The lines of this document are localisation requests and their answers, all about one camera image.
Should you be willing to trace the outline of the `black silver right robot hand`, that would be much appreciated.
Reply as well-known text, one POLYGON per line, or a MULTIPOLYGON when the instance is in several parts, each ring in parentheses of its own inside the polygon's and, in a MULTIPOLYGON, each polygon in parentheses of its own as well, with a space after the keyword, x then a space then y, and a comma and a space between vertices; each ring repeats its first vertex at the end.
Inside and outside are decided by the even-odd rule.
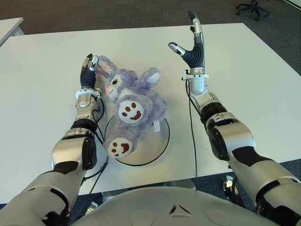
POLYGON ((201 22, 196 13, 188 12, 190 20, 193 25, 190 30, 194 35, 194 46, 192 50, 186 50, 175 42, 170 42, 168 47, 175 53, 181 56, 184 62, 189 66, 190 69, 204 68, 205 67, 205 51, 204 51, 204 36, 201 27, 201 22))

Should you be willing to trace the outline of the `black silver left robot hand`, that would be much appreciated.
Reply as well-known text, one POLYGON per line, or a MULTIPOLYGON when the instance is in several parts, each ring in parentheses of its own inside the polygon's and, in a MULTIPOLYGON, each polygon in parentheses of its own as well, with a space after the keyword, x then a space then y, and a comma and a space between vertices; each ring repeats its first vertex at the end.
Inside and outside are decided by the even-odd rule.
POLYGON ((80 84, 82 89, 95 88, 98 60, 98 56, 93 56, 92 53, 84 60, 80 73, 80 84))

